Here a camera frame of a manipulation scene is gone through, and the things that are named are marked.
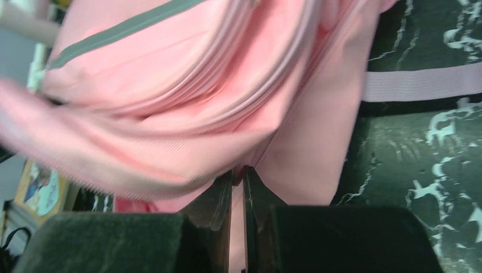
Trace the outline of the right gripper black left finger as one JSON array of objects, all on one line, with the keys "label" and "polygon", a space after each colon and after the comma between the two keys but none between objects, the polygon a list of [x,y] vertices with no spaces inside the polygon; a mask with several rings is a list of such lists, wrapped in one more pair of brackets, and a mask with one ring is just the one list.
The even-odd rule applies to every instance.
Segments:
[{"label": "right gripper black left finger", "polygon": [[15,272],[227,272],[232,173],[174,214],[58,214]]}]

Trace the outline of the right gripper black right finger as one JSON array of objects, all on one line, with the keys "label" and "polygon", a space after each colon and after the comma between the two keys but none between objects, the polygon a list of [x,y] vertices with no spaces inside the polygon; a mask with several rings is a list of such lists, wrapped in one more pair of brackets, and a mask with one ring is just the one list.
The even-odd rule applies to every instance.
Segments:
[{"label": "right gripper black right finger", "polygon": [[243,170],[247,272],[441,272],[416,217],[392,206],[288,205]]}]

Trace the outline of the pink student backpack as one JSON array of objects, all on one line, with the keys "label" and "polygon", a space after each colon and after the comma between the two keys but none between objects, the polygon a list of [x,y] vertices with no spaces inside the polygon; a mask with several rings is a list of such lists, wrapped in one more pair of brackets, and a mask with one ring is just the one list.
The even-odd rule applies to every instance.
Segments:
[{"label": "pink student backpack", "polygon": [[1,81],[1,144],[174,214],[243,170],[288,205],[392,206],[441,272],[481,271],[480,1],[73,1],[41,90]]}]

